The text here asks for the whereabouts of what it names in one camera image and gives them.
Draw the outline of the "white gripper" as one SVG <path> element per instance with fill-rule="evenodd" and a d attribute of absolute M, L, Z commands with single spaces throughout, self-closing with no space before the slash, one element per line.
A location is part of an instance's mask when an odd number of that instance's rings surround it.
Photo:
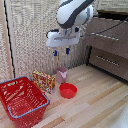
<path fill-rule="evenodd" d="M 75 32 L 70 35 L 62 35 L 58 29 L 49 31 L 46 35 L 47 41 L 46 45 L 49 47 L 59 47 L 66 45 L 74 45 L 79 42 L 80 33 Z M 70 48 L 66 48 L 66 54 L 69 55 Z M 56 57 L 58 54 L 57 49 L 54 50 L 54 56 Z"/>

